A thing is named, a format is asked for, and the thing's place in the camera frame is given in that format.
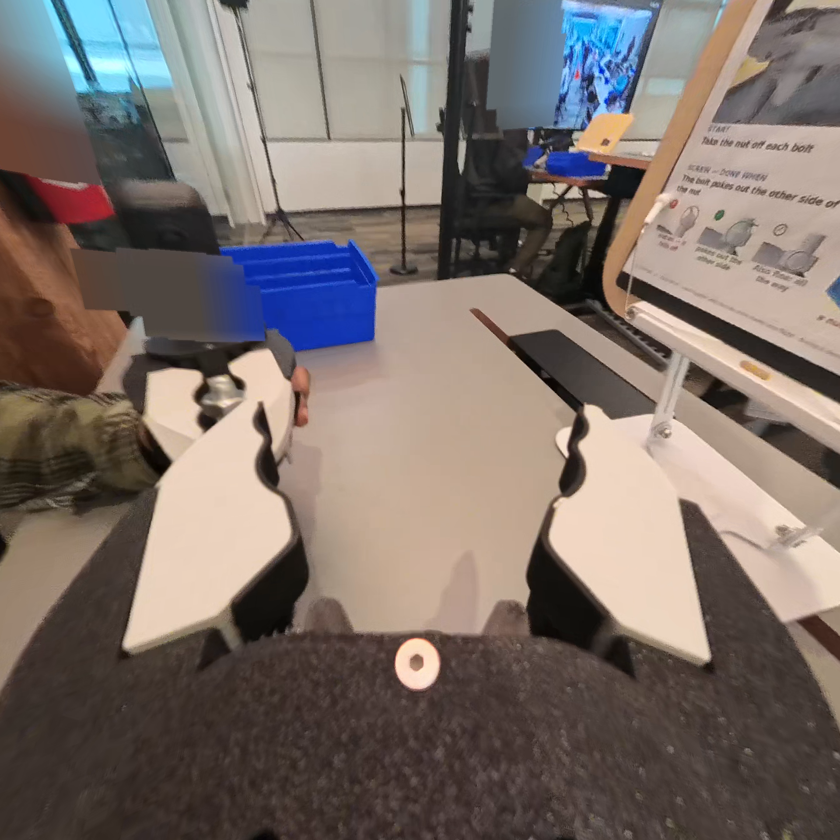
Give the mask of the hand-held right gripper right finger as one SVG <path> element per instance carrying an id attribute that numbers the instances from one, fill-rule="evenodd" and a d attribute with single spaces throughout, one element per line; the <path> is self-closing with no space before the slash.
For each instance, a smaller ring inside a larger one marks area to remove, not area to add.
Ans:
<path id="1" fill-rule="evenodd" d="M 526 579 L 535 637 L 615 664 L 630 642 L 712 661 L 676 490 L 600 407 L 575 415 Z"/>

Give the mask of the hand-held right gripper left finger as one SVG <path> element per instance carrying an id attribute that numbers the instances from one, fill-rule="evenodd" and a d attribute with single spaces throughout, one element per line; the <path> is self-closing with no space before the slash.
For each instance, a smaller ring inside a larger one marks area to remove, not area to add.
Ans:
<path id="1" fill-rule="evenodd" d="M 309 582 L 280 442 L 245 401 L 174 462 L 154 499 L 122 637 L 126 655 L 203 632 L 228 649 L 291 629 Z"/>

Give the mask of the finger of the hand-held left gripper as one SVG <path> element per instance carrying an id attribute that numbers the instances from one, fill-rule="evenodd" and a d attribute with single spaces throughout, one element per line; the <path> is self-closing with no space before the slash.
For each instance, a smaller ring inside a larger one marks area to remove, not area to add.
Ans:
<path id="1" fill-rule="evenodd" d="M 269 348 L 249 350 L 228 364 L 231 374 L 245 385 L 245 396 L 258 401 L 266 415 L 275 461 L 289 454 L 296 424 L 296 395 L 291 380 Z"/>
<path id="2" fill-rule="evenodd" d="M 170 461 L 179 459 L 203 435 L 196 393 L 200 371 L 177 367 L 148 373 L 143 422 Z"/>

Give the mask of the silver hex bolt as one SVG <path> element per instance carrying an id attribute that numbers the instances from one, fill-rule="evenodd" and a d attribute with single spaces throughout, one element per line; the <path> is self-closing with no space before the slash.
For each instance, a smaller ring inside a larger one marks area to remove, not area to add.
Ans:
<path id="1" fill-rule="evenodd" d="M 231 374 L 205 377 L 195 391 L 203 424 L 215 424 L 226 417 L 245 400 L 245 390 Z"/>

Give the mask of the blue plastic parts bin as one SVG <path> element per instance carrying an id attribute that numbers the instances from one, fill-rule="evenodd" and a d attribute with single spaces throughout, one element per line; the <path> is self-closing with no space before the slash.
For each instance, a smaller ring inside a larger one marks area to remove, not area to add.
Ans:
<path id="1" fill-rule="evenodd" d="M 375 339 L 378 276 L 354 241 L 229 246 L 220 252 L 259 288 L 266 327 L 295 351 Z"/>

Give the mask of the white tablet stand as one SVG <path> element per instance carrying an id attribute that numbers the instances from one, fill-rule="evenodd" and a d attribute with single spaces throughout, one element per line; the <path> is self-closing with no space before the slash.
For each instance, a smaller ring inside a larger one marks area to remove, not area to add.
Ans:
<path id="1" fill-rule="evenodd" d="M 780 503 L 795 487 L 779 452 L 745 432 L 731 446 L 746 445 L 746 454 L 726 454 L 725 444 L 709 443 L 676 412 L 692 362 L 837 454 L 838 401 L 650 303 L 631 304 L 626 316 L 672 356 L 654 409 L 606 425 L 646 450 L 676 493 L 704 511 L 782 622 L 836 610 L 838 491 L 802 521 Z"/>

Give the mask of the wooden pillar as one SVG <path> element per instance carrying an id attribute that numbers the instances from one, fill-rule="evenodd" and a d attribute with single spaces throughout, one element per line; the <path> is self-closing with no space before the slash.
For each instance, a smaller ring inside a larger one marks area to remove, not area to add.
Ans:
<path id="1" fill-rule="evenodd" d="M 1 191 L 1 379 L 87 395 L 127 334 L 115 311 L 88 310 L 67 226 L 36 222 Z"/>

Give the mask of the black rectangular table panel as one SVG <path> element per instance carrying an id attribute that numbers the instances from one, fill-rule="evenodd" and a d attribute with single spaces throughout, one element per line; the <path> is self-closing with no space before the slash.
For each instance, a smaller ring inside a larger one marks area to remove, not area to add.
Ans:
<path id="1" fill-rule="evenodd" d="M 611 419 L 655 412 L 645 394 L 558 330 L 512 335 L 508 347 L 575 411 L 591 404 Z"/>

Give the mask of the black light panel on stand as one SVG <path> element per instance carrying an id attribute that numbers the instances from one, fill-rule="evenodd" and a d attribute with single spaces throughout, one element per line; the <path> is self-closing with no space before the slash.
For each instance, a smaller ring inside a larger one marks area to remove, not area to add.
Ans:
<path id="1" fill-rule="evenodd" d="M 255 111 L 255 118 L 258 124 L 259 130 L 259 141 L 262 146 L 262 150 L 264 153 L 264 157 L 266 159 L 266 168 L 269 177 L 269 184 L 271 189 L 271 194 L 274 200 L 275 209 L 273 212 L 273 217 L 268 224 L 265 234 L 261 240 L 262 243 L 267 241 L 269 234 L 273 231 L 274 227 L 277 223 L 280 223 L 282 227 L 285 229 L 287 233 L 288 240 L 291 241 L 300 241 L 304 242 L 305 238 L 302 234 L 298 231 L 298 229 L 294 226 L 294 224 L 289 219 L 286 211 L 284 210 L 283 206 L 280 203 L 280 197 L 278 193 L 278 185 L 277 179 L 275 177 L 274 168 L 272 165 L 272 160 L 270 157 L 270 150 L 268 144 L 268 138 L 266 133 L 266 123 L 264 119 L 263 110 L 261 108 L 261 104 L 259 101 L 259 94 L 256 85 L 256 76 L 254 73 L 253 68 L 253 61 L 251 59 L 249 44 L 246 34 L 245 28 L 245 21 L 244 15 L 248 10 L 249 1 L 220 1 L 220 5 L 225 7 L 231 15 L 234 17 L 235 26 L 237 29 L 237 37 L 240 46 L 240 51 L 243 56 L 243 61 L 245 63 L 245 74 L 246 74 L 246 85 L 253 102 L 253 107 Z"/>

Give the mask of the black microphone stand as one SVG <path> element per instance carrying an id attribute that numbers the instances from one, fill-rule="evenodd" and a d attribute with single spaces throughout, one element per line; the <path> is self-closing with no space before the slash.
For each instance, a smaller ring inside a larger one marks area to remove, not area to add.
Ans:
<path id="1" fill-rule="evenodd" d="M 411 277 L 417 273 L 417 267 L 410 263 L 408 259 L 407 247 L 407 200 L 406 200 L 406 148 L 408 140 L 415 138 L 415 128 L 413 122 L 413 114 L 411 102 L 408 95 L 408 89 L 404 75 L 399 75 L 400 87 L 402 91 L 402 106 L 401 106 L 401 181 L 400 181 L 400 235 L 401 235 L 401 251 L 400 258 L 397 263 L 391 267 L 391 273 L 396 277 Z"/>

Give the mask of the black office chair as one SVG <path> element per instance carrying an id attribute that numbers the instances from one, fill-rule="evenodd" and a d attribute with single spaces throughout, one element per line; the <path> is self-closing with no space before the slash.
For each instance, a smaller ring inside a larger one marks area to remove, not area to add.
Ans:
<path id="1" fill-rule="evenodd" d="M 506 156 L 506 137 L 498 126 L 496 111 L 487 107 L 489 75 L 490 50 L 468 51 L 461 74 L 460 138 L 464 149 L 456 181 L 454 274 L 480 264 L 483 244 L 501 261 L 509 250 L 499 240 L 513 233 L 490 208 L 505 201 L 510 191 L 498 183 L 497 163 Z"/>

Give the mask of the dark backpack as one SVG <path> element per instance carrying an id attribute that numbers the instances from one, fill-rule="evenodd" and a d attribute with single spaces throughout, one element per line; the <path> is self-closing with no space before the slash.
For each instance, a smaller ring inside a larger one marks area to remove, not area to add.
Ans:
<path id="1" fill-rule="evenodd" d="M 587 219 L 565 228 L 534 282 L 534 289 L 557 305 L 576 302 L 581 295 L 582 265 L 591 229 L 592 222 Z"/>

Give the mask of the wooden desk with black legs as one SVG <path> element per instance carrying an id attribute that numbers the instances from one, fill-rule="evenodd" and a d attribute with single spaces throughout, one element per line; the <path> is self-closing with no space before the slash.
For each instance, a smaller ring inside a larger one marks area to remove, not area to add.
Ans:
<path id="1" fill-rule="evenodd" d="M 605 211 L 598 225 L 594 244 L 584 268 L 581 292 L 582 301 L 596 301 L 604 308 L 606 298 L 602 287 L 602 272 L 607 250 L 616 231 L 616 220 L 622 204 L 629 202 L 634 197 L 644 177 L 644 172 L 646 172 L 653 158 L 649 155 L 628 153 L 590 153 L 589 157 L 591 161 L 605 164 L 606 170 L 603 177 L 583 178 L 552 175 L 545 170 L 532 167 L 528 168 L 528 172 L 530 173 L 531 183 L 564 186 L 564 192 L 557 198 L 557 202 L 561 201 L 571 189 L 578 189 L 589 219 L 592 219 L 590 193 L 600 193 L 606 196 Z"/>

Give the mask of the small wooden tablet board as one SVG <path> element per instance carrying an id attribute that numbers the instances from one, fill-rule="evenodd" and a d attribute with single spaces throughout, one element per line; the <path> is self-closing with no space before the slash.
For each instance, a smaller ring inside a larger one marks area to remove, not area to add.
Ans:
<path id="1" fill-rule="evenodd" d="M 574 150 L 586 154 L 610 154 L 633 122 L 631 112 L 596 114 L 576 141 Z"/>

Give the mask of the wooden instruction board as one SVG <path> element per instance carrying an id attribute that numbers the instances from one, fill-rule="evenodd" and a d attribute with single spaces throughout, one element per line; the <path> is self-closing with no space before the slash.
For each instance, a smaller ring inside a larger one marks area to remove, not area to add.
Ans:
<path id="1" fill-rule="evenodd" d="M 606 306 L 622 318 L 627 317 L 627 310 L 638 301 L 628 289 L 621 288 L 619 282 L 623 270 L 629 267 L 629 260 L 635 254 L 637 241 L 643 232 L 644 215 L 654 207 L 655 199 L 663 192 L 679 156 L 699 124 L 703 109 L 720 86 L 721 73 L 736 58 L 745 57 L 743 40 L 757 32 L 760 21 L 772 5 L 772 2 L 727 2 L 717 27 L 700 54 L 694 74 L 686 84 L 664 137 L 605 257 L 602 285 Z"/>

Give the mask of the red wall-mounted box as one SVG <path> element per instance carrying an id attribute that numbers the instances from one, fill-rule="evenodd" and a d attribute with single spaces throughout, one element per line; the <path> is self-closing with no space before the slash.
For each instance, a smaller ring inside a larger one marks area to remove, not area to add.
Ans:
<path id="1" fill-rule="evenodd" d="M 58 224 L 89 224 L 115 216 L 109 195 L 101 185 L 51 181 L 32 175 L 24 178 Z"/>

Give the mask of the black metal post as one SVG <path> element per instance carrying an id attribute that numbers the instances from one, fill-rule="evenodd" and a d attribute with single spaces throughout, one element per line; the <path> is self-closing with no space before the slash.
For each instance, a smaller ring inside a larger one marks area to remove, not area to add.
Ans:
<path id="1" fill-rule="evenodd" d="M 443 164 L 438 219 L 437 279 L 452 277 L 455 222 L 458 215 L 459 143 L 464 97 L 466 41 L 473 4 L 449 3 L 446 100 L 443 117 Z"/>

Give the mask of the large wall display screen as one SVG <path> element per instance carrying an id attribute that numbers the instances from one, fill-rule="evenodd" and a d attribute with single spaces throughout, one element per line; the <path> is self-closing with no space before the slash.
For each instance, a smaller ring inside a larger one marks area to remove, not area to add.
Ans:
<path id="1" fill-rule="evenodd" d="M 660 8 L 649 1 L 562 1 L 554 129 L 581 132 L 600 114 L 630 111 Z"/>

